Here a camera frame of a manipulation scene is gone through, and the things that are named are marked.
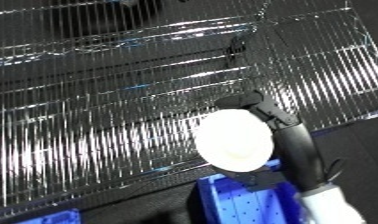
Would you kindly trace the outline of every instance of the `wire rack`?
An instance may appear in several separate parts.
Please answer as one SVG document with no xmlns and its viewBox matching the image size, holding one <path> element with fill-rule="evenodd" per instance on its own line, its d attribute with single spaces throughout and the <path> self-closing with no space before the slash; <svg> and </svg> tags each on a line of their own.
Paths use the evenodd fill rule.
<svg viewBox="0 0 378 224">
<path fill-rule="evenodd" d="M 346 0 L 0 0 L 0 219 L 203 165 L 201 118 L 255 88 L 370 118 L 378 51 Z"/>
</svg>

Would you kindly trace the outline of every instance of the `blue pegboard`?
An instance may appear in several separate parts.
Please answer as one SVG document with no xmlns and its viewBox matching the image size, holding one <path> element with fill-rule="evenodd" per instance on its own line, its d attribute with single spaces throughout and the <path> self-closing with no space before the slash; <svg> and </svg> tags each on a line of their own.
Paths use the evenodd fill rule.
<svg viewBox="0 0 378 224">
<path fill-rule="evenodd" d="M 249 192 L 241 183 L 217 174 L 199 179 L 198 187 L 209 224 L 301 223 L 301 208 L 288 183 Z"/>
<path fill-rule="evenodd" d="M 25 222 L 19 222 L 18 224 L 81 224 L 81 221 L 78 210 L 72 209 Z"/>
</svg>

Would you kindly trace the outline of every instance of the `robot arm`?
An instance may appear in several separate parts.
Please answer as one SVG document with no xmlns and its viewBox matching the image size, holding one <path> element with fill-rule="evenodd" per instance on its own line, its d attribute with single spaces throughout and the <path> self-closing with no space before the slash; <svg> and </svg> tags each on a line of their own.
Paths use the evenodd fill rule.
<svg viewBox="0 0 378 224">
<path fill-rule="evenodd" d="M 297 200 L 305 207 L 310 223 L 362 224 L 361 215 L 350 206 L 338 186 L 331 184 L 322 157 L 301 119 L 277 106 L 259 91 L 220 99 L 221 109 L 246 109 L 266 122 L 273 133 L 282 171 L 298 189 Z"/>
</svg>

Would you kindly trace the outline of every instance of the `white robot part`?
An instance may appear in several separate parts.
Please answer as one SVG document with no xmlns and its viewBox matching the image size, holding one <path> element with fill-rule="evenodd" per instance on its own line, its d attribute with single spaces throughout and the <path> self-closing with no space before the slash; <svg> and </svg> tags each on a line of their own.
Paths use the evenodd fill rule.
<svg viewBox="0 0 378 224">
<path fill-rule="evenodd" d="M 314 192 L 298 195 L 309 215 L 309 224 L 365 224 L 366 222 L 345 200 L 340 187 L 328 185 Z"/>
<path fill-rule="evenodd" d="M 207 116 L 196 134 L 196 148 L 212 165 L 233 172 L 259 169 L 274 143 L 268 125 L 247 110 L 220 110 Z"/>
</svg>

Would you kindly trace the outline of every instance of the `black surface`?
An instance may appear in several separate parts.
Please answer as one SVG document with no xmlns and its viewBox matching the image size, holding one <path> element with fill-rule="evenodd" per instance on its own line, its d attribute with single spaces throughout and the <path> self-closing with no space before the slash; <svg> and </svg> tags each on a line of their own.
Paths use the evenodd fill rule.
<svg viewBox="0 0 378 224">
<path fill-rule="evenodd" d="M 354 0 L 378 47 L 378 0 Z M 378 119 L 319 136 L 326 163 L 348 159 L 336 180 L 369 224 L 378 224 Z M 193 183 L 83 213 L 84 223 L 205 223 Z"/>
<path fill-rule="evenodd" d="M 378 0 L 352 0 L 352 2 L 378 47 Z"/>
</svg>

